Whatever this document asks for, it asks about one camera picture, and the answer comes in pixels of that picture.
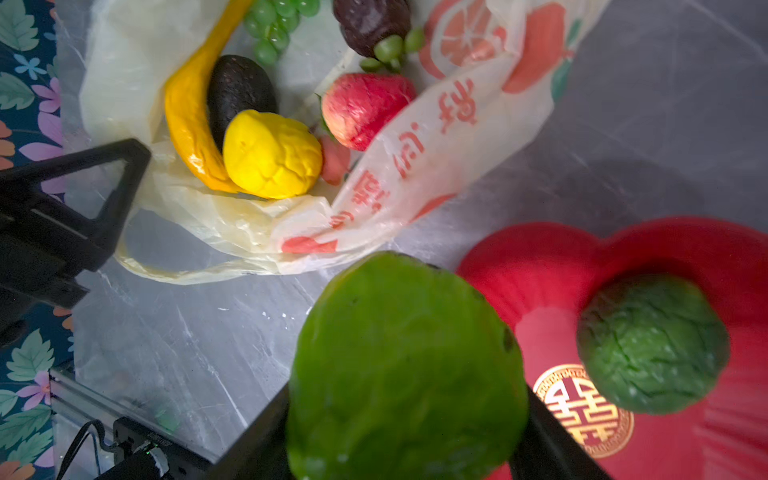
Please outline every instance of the green mango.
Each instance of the green mango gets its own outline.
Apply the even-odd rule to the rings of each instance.
[[[482,480],[528,423],[510,329],[458,276],[393,252],[330,282],[289,388],[299,480]]]
[[[603,288],[581,314],[577,345],[600,394],[651,415],[699,402],[730,358],[728,330],[704,293],[665,274]]]

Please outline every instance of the gold double happiness symbol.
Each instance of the gold double happiness symbol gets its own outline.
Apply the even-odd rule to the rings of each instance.
[[[629,443],[634,415],[600,395],[583,366],[552,367],[533,391],[592,458],[611,456]]]

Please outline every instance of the floral fabric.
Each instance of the floral fabric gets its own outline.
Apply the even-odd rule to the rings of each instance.
[[[55,0],[0,0],[0,170],[61,155]],[[59,200],[63,180],[42,190]],[[37,305],[0,351],[0,480],[54,478],[48,370],[72,358],[68,311]]]

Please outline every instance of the plastic bag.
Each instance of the plastic bag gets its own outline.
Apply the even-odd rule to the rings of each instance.
[[[222,9],[224,2],[165,0],[159,2],[162,9],[152,11],[155,3],[99,0],[94,5],[81,108],[84,119],[103,119],[100,127],[85,122],[98,143],[126,134],[154,141],[154,159],[134,209],[153,211],[238,257],[203,270],[167,272],[135,260],[125,242],[118,246],[116,258],[137,275],[191,284],[346,263],[453,198],[533,140],[564,89],[576,47],[608,0],[411,2],[414,25],[425,25],[429,42],[406,69],[421,94],[379,133],[341,187],[320,181],[308,195],[277,201],[207,189],[175,154],[167,132],[157,128],[157,102],[145,99],[155,99],[161,81],[202,43],[215,22],[204,11]],[[131,23],[140,17],[117,15],[128,5],[151,12],[154,24],[167,22],[179,31],[134,30]],[[190,17],[184,23],[178,21],[181,11]],[[195,42],[188,41],[193,36]],[[96,54],[102,44],[131,54],[105,61]],[[252,57],[247,53],[252,45],[241,28],[227,51]],[[155,68],[160,59],[163,67]],[[316,95],[343,72],[356,71],[358,60],[343,44],[331,5],[324,2],[317,17],[303,19],[270,72],[281,114],[316,124]],[[121,76],[139,71],[143,74],[131,81]],[[95,108],[94,99],[106,91],[105,78],[122,78],[120,95],[135,101],[123,109]]]

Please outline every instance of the red bowl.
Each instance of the red bowl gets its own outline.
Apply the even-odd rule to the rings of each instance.
[[[576,351],[581,309],[601,285],[633,271],[693,280],[730,334],[715,390],[674,415],[615,408]],[[529,223],[476,245],[458,274],[515,331],[528,384],[616,480],[768,478],[768,236],[696,217],[643,223],[606,240]],[[500,469],[492,478],[511,476]]]

